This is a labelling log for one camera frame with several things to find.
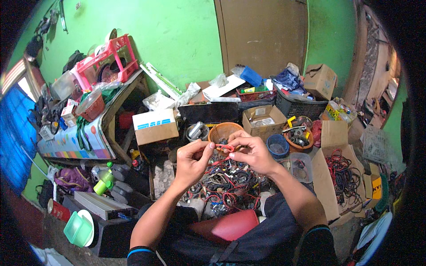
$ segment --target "brown wooden door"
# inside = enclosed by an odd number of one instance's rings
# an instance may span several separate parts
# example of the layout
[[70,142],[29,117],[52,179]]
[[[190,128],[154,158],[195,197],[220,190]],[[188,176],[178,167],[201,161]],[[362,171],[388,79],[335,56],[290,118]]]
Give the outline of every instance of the brown wooden door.
[[263,78],[288,62],[302,71],[308,30],[306,0],[215,0],[224,71],[249,66]]

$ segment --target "blue curtain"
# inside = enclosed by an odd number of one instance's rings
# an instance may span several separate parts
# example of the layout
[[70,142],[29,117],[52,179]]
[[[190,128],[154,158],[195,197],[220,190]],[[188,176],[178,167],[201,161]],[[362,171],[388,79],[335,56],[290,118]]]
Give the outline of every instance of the blue curtain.
[[36,131],[27,117],[34,121],[29,109],[34,102],[14,84],[0,102],[0,173],[17,195],[24,190],[31,169],[31,160],[25,155],[22,146],[31,158],[35,157]]

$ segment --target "wooden door frame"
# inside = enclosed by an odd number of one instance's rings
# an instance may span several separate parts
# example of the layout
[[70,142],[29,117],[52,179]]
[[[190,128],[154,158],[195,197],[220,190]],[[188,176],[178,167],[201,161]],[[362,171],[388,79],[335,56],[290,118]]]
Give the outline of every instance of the wooden door frame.
[[[298,1],[299,4],[308,5],[308,2],[306,3],[302,1]],[[223,21],[223,13],[222,13],[222,5],[220,0],[214,0],[214,6],[216,10],[216,19],[217,19],[217,25],[219,29],[219,40],[220,40],[220,49],[222,52],[222,64],[223,64],[223,72],[225,75],[229,76],[232,74],[231,70],[229,69],[229,62],[228,62],[228,49],[226,47],[226,34],[225,34],[225,23]],[[308,50],[308,21],[309,21],[309,15],[308,11],[306,10],[306,21],[305,21],[305,41],[303,44],[303,58],[302,58],[302,68],[299,69],[300,73],[302,74],[305,69],[305,63],[306,63],[306,56],[307,56],[307,50]]]

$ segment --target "red cup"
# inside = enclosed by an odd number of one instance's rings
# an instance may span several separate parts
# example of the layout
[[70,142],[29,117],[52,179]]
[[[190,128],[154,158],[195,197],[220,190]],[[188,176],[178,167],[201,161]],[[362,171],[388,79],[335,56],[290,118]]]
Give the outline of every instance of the red cup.
[[47,203],[47,212],[64,222],[68,222],[71,217],[71,212],[68,208],[60,205],[58,202],[50,199]]

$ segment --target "blue sleeve stripe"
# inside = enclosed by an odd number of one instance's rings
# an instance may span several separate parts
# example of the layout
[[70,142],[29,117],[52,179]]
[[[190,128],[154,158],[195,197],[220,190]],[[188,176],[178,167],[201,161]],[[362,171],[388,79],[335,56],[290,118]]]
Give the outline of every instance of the blue sleeve stripe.
[[305,237],[306,237],[308,234],[310,234],[310,233],[312,233],[312,232],[314,232],[314,231],[316,231],[316,230],[328,230],[328,231],[330,231],[330,229],[329,229],[329,228],[327,228],[327,227],[318,227],[318,228],[315,228],[315,229],[312,229],[311,231],[309,231],[309,232],[305,235]]
[[151,253],[154,253],[152,250],[149,250],[149,249],[135,249],[135,250],[132,250],[132,251],[130,251],[129,252],[129,254],[127,255],[127,258],[132,254],[132,253],[135,253],[135,252],[151,252]]

